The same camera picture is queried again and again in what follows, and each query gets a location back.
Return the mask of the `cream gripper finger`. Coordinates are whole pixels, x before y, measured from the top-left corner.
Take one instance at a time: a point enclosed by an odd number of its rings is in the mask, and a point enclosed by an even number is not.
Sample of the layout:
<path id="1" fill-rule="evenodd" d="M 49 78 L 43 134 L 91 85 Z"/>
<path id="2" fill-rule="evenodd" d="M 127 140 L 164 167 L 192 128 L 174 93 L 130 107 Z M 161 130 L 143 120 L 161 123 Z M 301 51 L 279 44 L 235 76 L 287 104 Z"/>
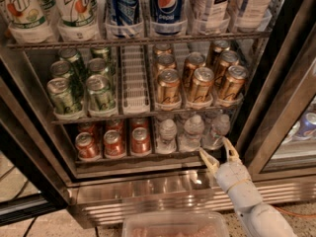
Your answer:
<path id="1" fill-rule="evenodd" d="M 210 175 L 212 177 L 216 177 L 216 173 L 220 166 L 219 161 L 213 156 L 209 155 L 203 148 L 199 149 L 199 155 L 207 167 Z"/>
<path id="2" fill-rule="evenodd" d="M 238 151 L 235 149 L 235 147 L 232 145 L 230 140 L 226 137 L 222 138 L 223 145 L 226 151 L 226 158 L 228 162 L 237 162 L 242 163 Z"/>

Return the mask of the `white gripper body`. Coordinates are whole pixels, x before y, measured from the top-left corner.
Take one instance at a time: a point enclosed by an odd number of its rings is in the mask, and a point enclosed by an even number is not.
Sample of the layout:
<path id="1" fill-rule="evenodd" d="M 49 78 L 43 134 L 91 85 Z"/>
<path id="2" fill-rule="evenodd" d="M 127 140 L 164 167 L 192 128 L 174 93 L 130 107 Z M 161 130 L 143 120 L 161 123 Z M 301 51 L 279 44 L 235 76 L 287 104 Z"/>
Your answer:
<path id="1" fill-rule="evenodd" d="M 219 167 L 215 177 L 217 184 L 228 194 L 235 210 L 248 212 L 263 201 L 243 164 L 224 163 Z"/>

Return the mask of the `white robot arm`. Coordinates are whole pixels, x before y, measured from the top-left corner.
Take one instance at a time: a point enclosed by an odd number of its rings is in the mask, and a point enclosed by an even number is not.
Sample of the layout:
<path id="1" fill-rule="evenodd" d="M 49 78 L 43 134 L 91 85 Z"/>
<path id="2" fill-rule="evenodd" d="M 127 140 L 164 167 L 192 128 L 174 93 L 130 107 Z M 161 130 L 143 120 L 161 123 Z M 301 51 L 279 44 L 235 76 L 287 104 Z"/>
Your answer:
<path id="1" fill-rule="evenodd" d="M 222 138 L 227 161 L 219 161 L 203 148 L 199 155 L 209 174 L 229 196 L 247 237 L 297 237 L 286 219 L 264 202 L 238 151 L 226 137 Z"/>

